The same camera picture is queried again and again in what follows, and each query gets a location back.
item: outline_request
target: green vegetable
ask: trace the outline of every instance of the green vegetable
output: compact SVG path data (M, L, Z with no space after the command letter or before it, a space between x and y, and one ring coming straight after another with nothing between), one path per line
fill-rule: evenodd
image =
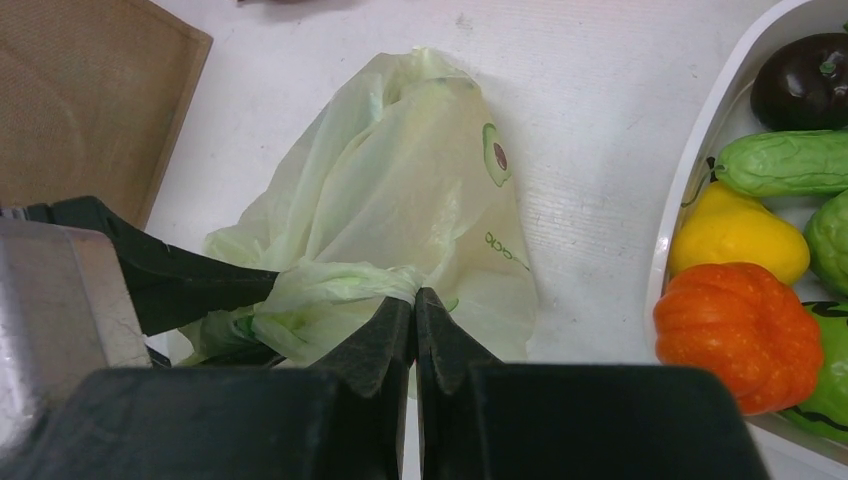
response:
M848 443L848 304L808 302L821 328L824 367L813 395L782 412L804 430Z
M501 187L512 176L512 171L509 169L506 154L501 147L498 129L491 123L483 126L483 148L483 162L486 164L486 170L495 185Z
M828 287L848 295L848 192L825 202L804 229L810 270Z
M771 132L742 137L722 150L716 178L753 197L848 190L848 131Z

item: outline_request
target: yellow pepper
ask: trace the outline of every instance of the yellow pepper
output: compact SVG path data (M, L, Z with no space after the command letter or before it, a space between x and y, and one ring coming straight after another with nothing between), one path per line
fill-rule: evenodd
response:
M671 274L705 263L747 262L765 267L786 285L810 265L801 232L766 210L759 200L711 183L674 236Z

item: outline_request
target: green cucumber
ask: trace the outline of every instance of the green cucumber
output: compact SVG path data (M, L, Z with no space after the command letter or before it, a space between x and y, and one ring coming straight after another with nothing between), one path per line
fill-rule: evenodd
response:
M742 137L721 151L715 175L753 197L848 190L848 131L771 132Z

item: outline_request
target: dark purple eggplant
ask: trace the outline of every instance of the dark purple eggplant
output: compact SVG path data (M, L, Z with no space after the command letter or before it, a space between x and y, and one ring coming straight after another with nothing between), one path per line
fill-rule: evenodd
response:
M751 109L777 131L848 125L848 33L812 35L775 52L754 80Z

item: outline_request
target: green stem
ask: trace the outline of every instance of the green stem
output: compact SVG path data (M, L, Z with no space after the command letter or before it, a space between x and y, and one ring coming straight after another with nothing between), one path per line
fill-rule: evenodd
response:
M833 62L824 62L819 65L819 71L825 75L830 75L836 71L836 64Z

